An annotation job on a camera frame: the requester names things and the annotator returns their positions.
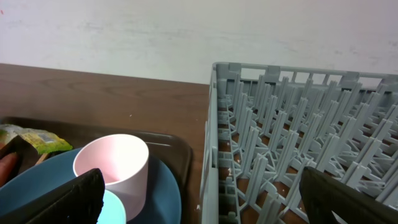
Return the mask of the green snack wrapper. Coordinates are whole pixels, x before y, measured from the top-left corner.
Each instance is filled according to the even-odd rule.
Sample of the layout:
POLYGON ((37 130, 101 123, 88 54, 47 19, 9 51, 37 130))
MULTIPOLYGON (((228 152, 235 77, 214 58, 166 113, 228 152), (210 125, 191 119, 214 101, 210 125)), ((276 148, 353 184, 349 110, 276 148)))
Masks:
POLYGON ((18 136, 33 146, 38 154, 49 154, 73 149, 72 145, 54 133, 41 129, 22 128, 14 124, 2 124, 1 150, 5 149, 6 146, 18 136))

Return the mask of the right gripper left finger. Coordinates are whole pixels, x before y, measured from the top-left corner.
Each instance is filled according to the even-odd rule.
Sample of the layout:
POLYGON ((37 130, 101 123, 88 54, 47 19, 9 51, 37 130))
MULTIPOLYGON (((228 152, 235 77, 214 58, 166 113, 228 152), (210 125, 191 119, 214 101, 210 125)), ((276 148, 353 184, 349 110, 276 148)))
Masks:
POLYGON ((98 168, 1 216, 1 223, 96 223, 103 208, 104 178, 98 168))

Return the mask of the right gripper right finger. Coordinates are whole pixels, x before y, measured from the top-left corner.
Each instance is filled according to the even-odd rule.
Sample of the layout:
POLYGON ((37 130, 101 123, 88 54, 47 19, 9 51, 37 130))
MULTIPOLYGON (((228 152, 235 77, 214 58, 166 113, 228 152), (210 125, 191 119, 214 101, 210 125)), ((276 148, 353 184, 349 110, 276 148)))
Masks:
POLYGON ((310 223, 396 224, 397 211, 316 170, 304 167, 299 183, 310 223))

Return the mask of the orange carrot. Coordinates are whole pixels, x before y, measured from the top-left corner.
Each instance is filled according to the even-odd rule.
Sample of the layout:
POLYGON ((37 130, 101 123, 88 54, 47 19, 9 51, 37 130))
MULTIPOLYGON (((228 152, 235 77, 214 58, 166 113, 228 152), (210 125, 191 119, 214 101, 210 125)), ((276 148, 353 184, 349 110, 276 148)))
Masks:
POLYGON ((0 161, 0 186, 2 187, 9 178, 14 166, 18 161, 18 154, 12 152, 4 156, 0 161))

